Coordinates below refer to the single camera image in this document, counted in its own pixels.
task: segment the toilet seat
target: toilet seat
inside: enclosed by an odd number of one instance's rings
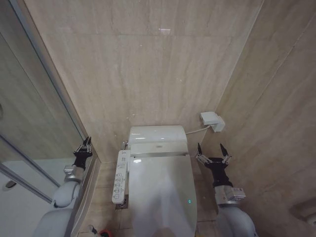
[[[129,205],[137,237],[193,237],[197,198],[189,155],[131,157]]]

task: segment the bathroom wall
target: bathroom wall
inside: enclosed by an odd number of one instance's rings
[[[25,0],[101,161],[131,126],[199,129],[261,0]],[[204,132],[190,135],[196,149]]]
[[[208,156],[220,142],[234,156],[227,174],[246,192],[242,207],[273,236],[316,236],[290,214],[316,196],[315,12],[314,0],[264,1],[216,109],[225,130],[202,144]]]

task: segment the white floor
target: white floor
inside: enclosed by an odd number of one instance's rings
[[[66,164],[72,164],[74,158],[43,159],[36,162],[62,184],[65,178],[63,169]],[[3,164],[50,197],[57,189],[21,160],[6,161]],[[0,237],[31,237],[50,205],[18,184],[4,191],[3,186],[9,180],[0,173]]]

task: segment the shower enclosure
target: shower enclosure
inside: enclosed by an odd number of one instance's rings
[[[14,1],[0,1],[0,236],[6,237],[32,236],[84,138],[18,14]]]

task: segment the wall-mounted remote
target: wall-mounted remote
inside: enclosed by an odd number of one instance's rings
[[[127,165],[130,159],[130,150],[118,152],[118,164],[115,173],[112,202],[114,204],[124,203],[125,182],[127,174]]]

